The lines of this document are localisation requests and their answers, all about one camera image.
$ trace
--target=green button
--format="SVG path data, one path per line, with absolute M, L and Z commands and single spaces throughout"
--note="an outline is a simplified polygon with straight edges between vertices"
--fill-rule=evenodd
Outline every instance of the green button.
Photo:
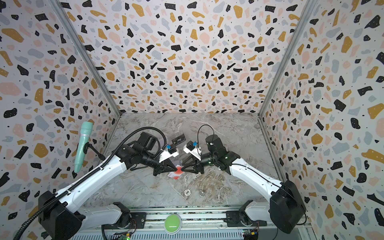
M 166 232 L 176 233 L 181 228 L 181 218 L 177 214 L 169 215 L 164 222 L 164 227 Z

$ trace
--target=microphone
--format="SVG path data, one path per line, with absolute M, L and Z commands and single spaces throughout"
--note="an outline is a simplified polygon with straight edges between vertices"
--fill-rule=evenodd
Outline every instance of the microphone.
M 81 166 L 83 165 L 85 153 L 83 151 L 84 145 L 89 141 L 89 136 L 92 133 L 93 123 L 83 122 L 80 128 L 80 141 L 77 146 L 76 159 L 74 161 L 74 172 L 80 172 Z

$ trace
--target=black cable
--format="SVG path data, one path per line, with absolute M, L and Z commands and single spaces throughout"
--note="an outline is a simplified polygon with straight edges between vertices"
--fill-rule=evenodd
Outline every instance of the black cable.
M 105 235 L 104 228 L 105 228 L 105 225 L 101 225 L 101 235 L 103 236 L 103 239 L 104 239 L 104 240 L 108 240 L 108 239 L 107 239 L 107 236 Z
M 212 132 L 214 133 L 213 135 L 212 135 L 212 141 L 213 141 L 213 139 L 214 139 L 214 135 L 215 135 L 215 130 L 211 127 L 211 126 L 209 126 L 208 124 L 204 124 L 204 125 L 201 125 L 201 127 L 197 130 L 197 153 L 199 154 L 199 156 L 201 156 L 202 154 L 200 154 L 199 153 L 199 131 L 200 131 L 200 129 L 202 128 L 202 127 L 204 127 L 204 126 L 208 126 L 208 127 L 210 127 L 211 129 L 212 129 Z
M 273 182 L 269 181 L 268 179 L 266 179 L 265 177 L 261 176 L 258 172 L 256 172 L 255 170 L 253 170 L 252 168 L 249 168 L 249 167 L 246 167 L 244 165 L 241 165 L 241 164 L 237 164 L 237 163 L 232 163 L 232 165 L 238 165 L 238 166 L 242 166 L 242 167 L 245 167 L 246 169 L 250 169 L 252 170 L 252 172 L 256 173 L 257 175 L 259 175 L 262 179 L 266 180 L 267 182 L 270 182 L 272 185 L 280 188 L 281 190 L 283 190 L 284 192 L 286 192 L 289 196 L 292 197 L 293 200 L 295 200 L 295 202 L 297 203 L 297 205 L 299 205 L 301 207 L 301 209 L 303 210 L 303 213 L 304 213 L 304 216 L 305 216 L 305 221 L 303 223 L 300 223 L 300 224 L 296 224 L 296 225 L 304 225 L 306 222 L 307 222 L 307 214 L 305 213 L 305 210 L 304 208 L 299 204 L 299 202 L 289 193 L 287 192 L 285 189 L 283 189 L 282 187 L 280 186 L 277 186 L 276 184 L 274 184 Z
M 272 240 L 275 240 L 275 238 L 277 237 L 277 233 L 279 232 L 279 228 L 276 228 L 277 230 L 276 230 L 276 235 L 275 235 L 275 237 L 272 239 Z
M 149 129 L 149 130 L 155 130 L 157 131 L 158 133 L 161 134 L 161 136 L 163 137 L 164 139 L 164 145 L 163 147 L 161 148 L 160 151 L 158 151 L 158 153 L 156 153 L 156 155 L 154 156 L 154 159 L 157 158 L 161 152 L 163 152 L 165 149 L 166 149 L 166 145 L 167 145 L 167 139 L 166 139 L 166 136 L 164 135 L 164 133 L 155 128 L 155 127 L 141 127 L 139 129 L 136 129 L 135 131 L 131 132 L 128 136 L 126 136 L 123 141 L 121 141 L 121 143 L 119 143 L 119 145 L 117 146 L 117 148 L 112 152 L 111 155 L 109 155 L 109 157 L 107 158 L 107 160 L 105 160 L 101 165 L 100 167 L 97 167 L 97 168 L 94 168 L 91 172 L 88 172 L 86 175 L 82 176 L 79 180 L 77 180 L 70 188 L 68 188 L 68 190 L 64 191 L 63 193 L 61 193 L 59 196 L 55 197 L 54 199 L 52 199 L 51 201 L 49 201 L 48 203 L 46 203 L 41 209 L 39 209 L 35 214 L 32 215 L 32 217 L 30 217 L 27 221 L 25 221 L 22 226 L 20 227 L 20 229 L 17 231 L 17 233 L 15 234 L 15 237 L 13 238 L 13 240 L 20 240 L 21 236 L 23 235 L 24 231 L 26 230 L 26 228 L 33 222 L 33 220 L 35 220 L 42 212 L 44 212 L 46 209 L 50 208 L 53 204 L 56 204 L 59 199 L 61 199 L 62 197 L 64 197 L 65 195 L 67 194 L 70 194 L 71 191 L 73 191 L 78 185 L 80 185 L 81 183 L 83 183 L 86 179 L 88 179 L 90 176 L 92 176 L 93 174 L 95 174 L 96 172 L 100 171 L 100 170 L 103 170 L 104 167 L 110 162 L 110 160 L 112 159 L 113 156 L 115 156 L 115 154 L 119 151 L 119 149 L 121 148 L 121 146 L 129 139 L 131 138 L 133 135 L 135 135 L 136 133 L 140 132 L 140 131 L 143 131 L 143 130 L 146 130 L 146 129 Z

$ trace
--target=marble surface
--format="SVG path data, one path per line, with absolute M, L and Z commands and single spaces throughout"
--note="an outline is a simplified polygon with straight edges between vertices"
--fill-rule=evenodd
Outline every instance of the marble surface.
M 159 128 L 170 142 L 172 135 L 183 131 L 187 141 L 197 141 L 197 131 L 203 124 L 213 127 L 228 151 L 233 151 L 244 158 L 249 164 L 271 177 L 277 178 L 271 156 L 265 143 L 262 131 L 257 122 L 257 115 L 250 113 L 235 114 L 124 114 L 107 152 L 117 145 L 132 131 L 139 127 L 152 126 Z M 159 137 L 155 131 L 146 131 Z M 212 130 L 204 126 L 200 130 L 200 142 L 212 134 Z M 137 140 L 136 134 L 128 141 Z M 173 162 L 182 161 L 188 155 L 179 146 L 180 155 Z M 207 147 L 202 144 L 203 152 Z M 152 168 L 135 171 L 127 170 L 112 179 L 95 193 L 84 204 L 86 207 L 109 205 L 122 202 L 130 207 L 165 207 L 165 206 L 204 206 L 204 205 L 239 205 L 249 199 L 266 201 L 260 193 L 242 180 L 219 170 L 217 167 L 205 167 L 204 174 L 183 173 L 179 179 L 169 178 L 168 173 L 154 177 Z M 185 196 L 184 190 L 190 189 L 191 195 Z

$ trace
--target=terrazzo wall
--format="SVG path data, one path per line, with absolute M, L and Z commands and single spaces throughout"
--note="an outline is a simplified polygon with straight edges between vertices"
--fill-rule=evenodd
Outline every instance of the terrazzo wall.
M 302 0 L 62 6 L 122 112 L 258 112 Z
M 321 1 L 262 115 L 318 239 L 384 239 L 384 1 Z
M 88 152 L 73 172 L 82 122 L 100 150 L 117 117 L 45 1 L 0 1 L 0 22 L 0 239 L 12 239 L 39 195 L 97 164 Z M 23 239 L 47 236 L 36 220 Z

